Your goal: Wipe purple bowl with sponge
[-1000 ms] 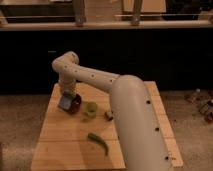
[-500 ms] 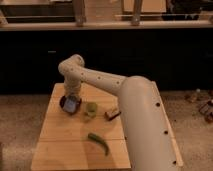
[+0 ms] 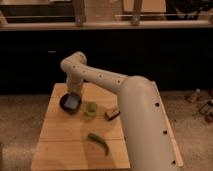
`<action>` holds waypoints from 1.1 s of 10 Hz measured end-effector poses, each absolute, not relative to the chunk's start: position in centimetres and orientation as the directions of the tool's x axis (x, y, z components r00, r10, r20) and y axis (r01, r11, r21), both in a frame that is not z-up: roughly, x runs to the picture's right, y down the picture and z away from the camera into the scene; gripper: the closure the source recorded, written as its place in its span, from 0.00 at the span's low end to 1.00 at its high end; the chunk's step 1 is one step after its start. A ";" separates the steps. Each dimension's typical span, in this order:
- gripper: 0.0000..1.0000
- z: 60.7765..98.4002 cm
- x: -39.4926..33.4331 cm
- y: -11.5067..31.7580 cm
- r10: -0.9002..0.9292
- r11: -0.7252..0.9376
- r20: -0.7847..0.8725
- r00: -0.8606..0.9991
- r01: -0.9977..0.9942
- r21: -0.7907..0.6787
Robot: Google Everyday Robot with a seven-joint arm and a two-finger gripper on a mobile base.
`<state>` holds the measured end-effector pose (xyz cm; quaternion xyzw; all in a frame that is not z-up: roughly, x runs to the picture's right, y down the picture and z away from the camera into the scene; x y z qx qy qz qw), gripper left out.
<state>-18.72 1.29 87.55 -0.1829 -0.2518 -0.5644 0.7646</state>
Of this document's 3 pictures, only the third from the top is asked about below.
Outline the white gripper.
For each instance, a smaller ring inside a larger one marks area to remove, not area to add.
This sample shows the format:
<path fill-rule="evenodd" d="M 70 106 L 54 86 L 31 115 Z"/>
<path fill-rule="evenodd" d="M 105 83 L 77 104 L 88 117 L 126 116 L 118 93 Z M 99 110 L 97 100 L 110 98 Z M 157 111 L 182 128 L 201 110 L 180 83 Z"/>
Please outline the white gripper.
<path fill-rule="evenodd" d="M 81 94 L 83 87 L 83 80 L 78 78 L 68 77 L 66 79 L 67 84 L 67 92 L 72 93 L 75 92 L 77 94 Z"/>

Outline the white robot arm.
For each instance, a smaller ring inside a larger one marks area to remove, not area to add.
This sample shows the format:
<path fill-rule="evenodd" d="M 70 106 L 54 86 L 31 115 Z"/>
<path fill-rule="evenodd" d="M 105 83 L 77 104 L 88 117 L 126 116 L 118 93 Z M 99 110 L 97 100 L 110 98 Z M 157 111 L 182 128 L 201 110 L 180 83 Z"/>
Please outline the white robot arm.
<path fill-rule="evenodd" d="M 64 107 L 71 111 L 79 106 L 84 81 L 117 95 L 131 171 L 178 171 L 161 98 L 152 81 L 90 67 L 81 52 L 63 59 L 60 67 L 67 75 Z"/>

